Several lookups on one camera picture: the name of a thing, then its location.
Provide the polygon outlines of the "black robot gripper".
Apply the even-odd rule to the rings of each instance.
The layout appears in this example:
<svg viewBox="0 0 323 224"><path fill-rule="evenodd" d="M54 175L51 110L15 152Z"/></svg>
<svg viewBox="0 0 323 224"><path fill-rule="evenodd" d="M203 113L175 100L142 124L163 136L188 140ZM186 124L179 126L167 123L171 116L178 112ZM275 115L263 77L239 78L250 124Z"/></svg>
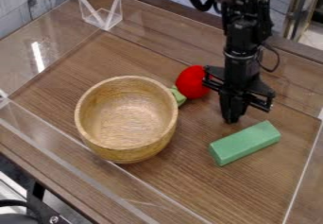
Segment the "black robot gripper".
<svg viewBox="0 0 323 224"><path fill-rule="evenodd" d="M220 113L227 124L244 115L247 107L270 112L274 90L260 78L263 52L250 55L224 52L224 66L206 65L203 85L219 93Z"/></svg>

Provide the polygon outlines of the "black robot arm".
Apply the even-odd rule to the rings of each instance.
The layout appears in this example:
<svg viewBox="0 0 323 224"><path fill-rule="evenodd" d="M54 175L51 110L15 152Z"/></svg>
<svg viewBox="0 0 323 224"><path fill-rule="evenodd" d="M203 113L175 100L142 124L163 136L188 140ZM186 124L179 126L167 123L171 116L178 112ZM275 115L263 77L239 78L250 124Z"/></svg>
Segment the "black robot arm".
<svg viewBox="0 0 323 224"><path fill-rule="evenodd" d="M274 72L263 65L266 40L272 35L270 0L190 0L194 7L220 13L226 44L224 65L203 67L202 84L219 93L223 120L239 121L247 109L268 112L275 91L263 82L260 73Z"/></svg>

